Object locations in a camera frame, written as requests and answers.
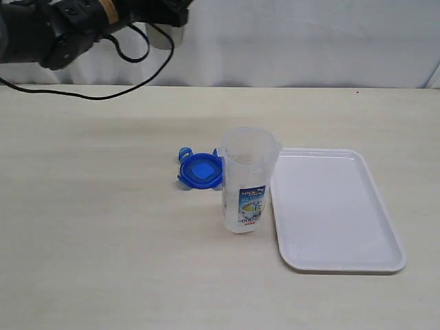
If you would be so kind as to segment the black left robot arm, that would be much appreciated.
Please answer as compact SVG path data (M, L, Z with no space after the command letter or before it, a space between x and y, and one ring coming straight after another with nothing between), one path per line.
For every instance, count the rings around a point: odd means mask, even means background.
M9 1L1 3L1 62L60 70L94 43L135 22L188 22L190 1Z

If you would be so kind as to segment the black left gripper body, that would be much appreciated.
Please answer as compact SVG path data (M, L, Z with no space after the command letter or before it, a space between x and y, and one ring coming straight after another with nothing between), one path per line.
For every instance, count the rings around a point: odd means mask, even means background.
M121 0L116 8L131 22L169 25L176 28L188 22L190 0Z

